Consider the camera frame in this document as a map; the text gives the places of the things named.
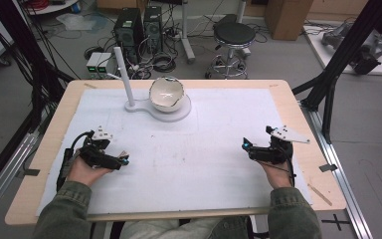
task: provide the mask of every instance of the equipment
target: equipment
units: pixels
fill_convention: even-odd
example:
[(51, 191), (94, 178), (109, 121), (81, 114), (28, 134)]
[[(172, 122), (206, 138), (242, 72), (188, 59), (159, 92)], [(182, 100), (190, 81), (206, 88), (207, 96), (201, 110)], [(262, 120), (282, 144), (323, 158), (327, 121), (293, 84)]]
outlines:
[(163, 52), (161, 7), (146, 7), (143, 23), (147, 38), (147, 53)]
[(107, 73), (116, 71), (111, 53), (92, 53), (87, 69), (91, 79), (107, 79)]
[[(353, 23), (343, 23), (331, 32), (324, 33), (321, 44), (324, 46), (331, 45), (336, 50), (347, 33), (351, 29)], [(359, 75), (366, 75), (381, 63), (377, 61), (382, 55), (382, 40), (376, 36), (373, 31), (367, 37), (365, 42), (359, 48), (358, 52), (349, 62), (349, 66)]]
[(269, 147), (254, 146), (249, 140), (244, 138), (243, 150), (248, 153), (248, 157), (256, 162), (270, 162), (271, 164), (287, 163), (289, 177), (294, 185), (292, 167), (293, 146), (292, 141), (309, 143), (309, 139), (304, 138), (286, 126), (282, 128), (272, 128), (266, 126), (266, 133), (271, 135), (271, 145)]
[[(77, 141), (85, 136), (83, 147), (78, 149), (74, 154), (74, 148)], [(129, 164), (129, 155), (123, 151), (119, 157), (110, 156), (104, 153), (109, 146), (112, 134), (107, 133), (101, 126), (98, 127), (97, 133), (93, 130), (83, 132), (73, 142), (72, 146), (64, 151), (64, 159), (57, 179), (57, 191), (62, 187), (65, 179), (70, 171), (71, 165), (77, 156), (80, 156), (86, 164), (92, 168), (109, 168), (119, 170), (122, 166)]]
[(120, 10), (116, 24), (113, 27), (116, 43), (122, 48), (123, 57), (128, 65), (141, 62), (144, 48), (144, 31), (141, 14), (138, 8), (123, 8)]

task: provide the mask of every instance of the computer tower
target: computer tower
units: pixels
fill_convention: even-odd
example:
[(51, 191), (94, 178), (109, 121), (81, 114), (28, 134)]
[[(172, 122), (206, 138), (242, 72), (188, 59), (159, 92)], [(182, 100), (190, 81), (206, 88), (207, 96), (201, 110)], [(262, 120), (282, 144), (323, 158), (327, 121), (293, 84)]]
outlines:
[(113, 27), (116, 43), (122, 48), (125, 64), (138, 64), (144, 48), (144, 30), (138, 8), (122, 8)]
[(158, 6), (148, 6), (144, 12), (144, 33), (147, 53), (163, 52), (162, 9)]

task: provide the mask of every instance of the person's left hand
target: person's left hand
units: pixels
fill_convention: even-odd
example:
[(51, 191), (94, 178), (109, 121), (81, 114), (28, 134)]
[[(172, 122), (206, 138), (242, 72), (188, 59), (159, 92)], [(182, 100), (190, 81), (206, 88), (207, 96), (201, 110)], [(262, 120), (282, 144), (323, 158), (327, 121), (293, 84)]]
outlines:
[(70, 173), (68, 173), (67, 181), (76, 181), (91, 187), (99, 178), (112, 169), (108, 168), (91, 168), (85, 161), (78, 156), (73, 161)]

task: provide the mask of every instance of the wooden table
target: wooden table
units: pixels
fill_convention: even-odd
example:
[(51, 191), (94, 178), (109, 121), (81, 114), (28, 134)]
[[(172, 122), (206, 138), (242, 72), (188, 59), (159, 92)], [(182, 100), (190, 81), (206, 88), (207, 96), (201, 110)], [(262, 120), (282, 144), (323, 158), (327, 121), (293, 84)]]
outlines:
[[(311, 129), (294, 98), (289, 85), (280, 80), (182, 80), (186, 89), (269, 89), (275, 101), (282, 121), (288, 127), (314, 139)], [(134, 89), (149, 89), (152, 81), (131, 81)], [(71, 119), (85, 89), (123, 89), (121, 81), (74, 81), (71, 82), (58, 106), (57, 111), (43, 137), (30, 168), (40, 169), (38, 176), (26, 176), (5, 217), (10, 225), (35, 224), (38, 217), (36, 210), (41, 201), (48, 172), (67, 131)], [(312, 208), (316, 211), (340, 210), (346, 206), (345, 199), (330, 171), (321, 172), (320, 166), (326, 160), (318, 144), (295, 143), (294, 154), (297, 155), (299, 167), (308, 184), (312, 198)], [(175, 212), (175, 213), (140, 213), (92, 215), (89, 220), (115, 221), (155, 218), (189, 218), (202, 216), (266, 214), (269, 208), (231, 209), (204, 212)]]

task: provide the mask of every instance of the black stool seat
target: black stool seat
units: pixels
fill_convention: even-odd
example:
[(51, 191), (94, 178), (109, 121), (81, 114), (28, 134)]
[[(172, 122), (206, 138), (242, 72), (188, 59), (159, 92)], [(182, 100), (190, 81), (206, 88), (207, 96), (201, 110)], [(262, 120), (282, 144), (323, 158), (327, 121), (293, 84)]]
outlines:
[(256, 33), (251, 27), (236, 22), (228, 22), (216, 26), (215, 38), (225, 44), (246, 45), (254, 41)]

